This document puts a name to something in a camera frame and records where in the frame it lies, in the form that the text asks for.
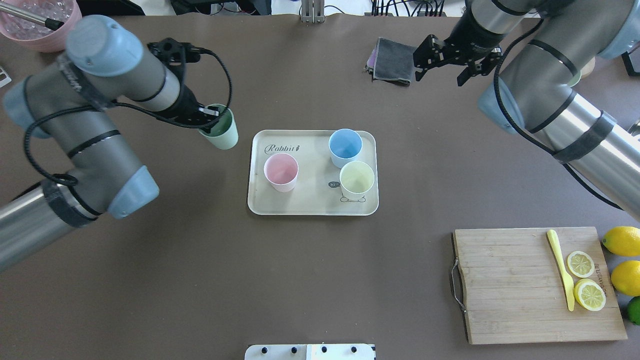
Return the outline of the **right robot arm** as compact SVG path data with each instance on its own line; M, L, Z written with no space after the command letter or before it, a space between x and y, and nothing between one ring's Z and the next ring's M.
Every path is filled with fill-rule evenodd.
M471 0L449 37L429 35L413 64L418 81L465 66L458 85L494 71L478 107L638 219L639 141L569 85L590 60L638 41L637 0Z

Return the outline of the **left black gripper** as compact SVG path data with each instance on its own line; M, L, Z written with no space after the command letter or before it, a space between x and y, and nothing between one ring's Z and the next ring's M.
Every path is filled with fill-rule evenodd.
M217 105L202 106L187 86L181 86L177 100L168 109L157 112L157 120L181 128L210 128L220 116Z

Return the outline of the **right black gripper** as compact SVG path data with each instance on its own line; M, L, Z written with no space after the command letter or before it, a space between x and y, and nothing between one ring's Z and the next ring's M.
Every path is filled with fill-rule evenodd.
M420 82L429 69L445 65L460 65L466 68L457 76L458 87L476 76L486 76L496 68L502 55L499 43L505 38L485 29L475 16L467 11L446 39L429 34L414 50L414 79Z

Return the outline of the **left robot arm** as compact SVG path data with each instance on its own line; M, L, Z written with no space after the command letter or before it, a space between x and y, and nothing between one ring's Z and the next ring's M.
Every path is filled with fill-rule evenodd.
M126 104L187 129L210 132L222 118L185 85L185 65L206 48L172 38L143 45L116 20L81 19L65 51L6 92L7 116L21 126L23 152L42 180L1 208L5 271L102 214L122 219L159 187L106 111Z

